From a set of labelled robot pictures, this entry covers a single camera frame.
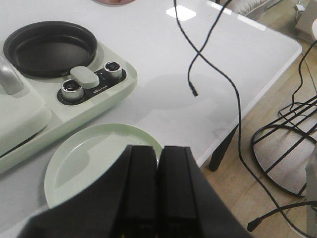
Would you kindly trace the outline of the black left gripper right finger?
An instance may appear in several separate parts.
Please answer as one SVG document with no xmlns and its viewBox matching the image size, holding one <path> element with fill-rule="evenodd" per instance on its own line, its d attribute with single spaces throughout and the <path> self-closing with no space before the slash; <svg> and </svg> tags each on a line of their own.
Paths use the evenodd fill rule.
<svg viewBox="0 0 317 238">
<path fill-rule="evenodd" d="M 190 166 L 189 147 L 165 146 L 158 163 L 158 236 L 202 238 Z"/>
</svg>

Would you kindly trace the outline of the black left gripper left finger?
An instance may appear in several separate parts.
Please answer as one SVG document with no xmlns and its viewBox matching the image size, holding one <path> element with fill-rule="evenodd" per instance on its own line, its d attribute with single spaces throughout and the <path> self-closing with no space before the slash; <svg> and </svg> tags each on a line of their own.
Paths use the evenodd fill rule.
<svg viewBox="0 0 317 238">
<path fill-rule="evenodd" d="M 119 238 L 154 238 L 157 221 L 157 159 L 151 146 L 133 146 L 118 220 Z"/>
</svg>

